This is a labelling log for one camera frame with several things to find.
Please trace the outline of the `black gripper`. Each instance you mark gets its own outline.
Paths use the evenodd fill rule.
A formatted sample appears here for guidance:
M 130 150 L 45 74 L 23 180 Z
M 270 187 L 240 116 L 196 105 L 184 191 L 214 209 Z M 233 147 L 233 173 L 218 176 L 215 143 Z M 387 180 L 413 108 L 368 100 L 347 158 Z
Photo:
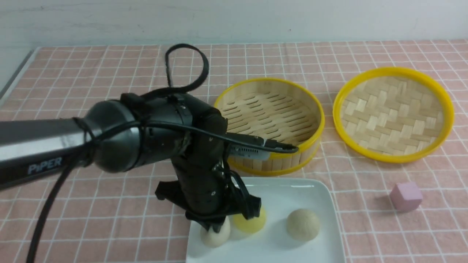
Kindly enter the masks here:
M 260 216 L 261 198 L 249 193 L 226 160 L 209 164 L 174 157 L 171 163 L 177 180 L 160 182 L 155 195 L 183 209 L 187 219 L 208 224 L 208 231 L 219 233 L 227 216 L 241 214 L 246 220 Z

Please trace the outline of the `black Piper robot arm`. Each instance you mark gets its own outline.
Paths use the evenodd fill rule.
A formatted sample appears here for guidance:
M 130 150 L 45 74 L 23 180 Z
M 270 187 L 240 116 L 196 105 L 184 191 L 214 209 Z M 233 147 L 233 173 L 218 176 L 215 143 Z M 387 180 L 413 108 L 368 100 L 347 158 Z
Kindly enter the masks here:
M 83 118 L 1 122 L 1 190 L 67 168 L 94 164 L 107 173 L 128 172 L 170 160 L 177 181 L 160 182 L 155 195 L 218 232 L 226 216 L 260 215 L 252 196 L 229 169 L 227 120 L 191 95 L 144 102 L 125 94 L 95 104 Z

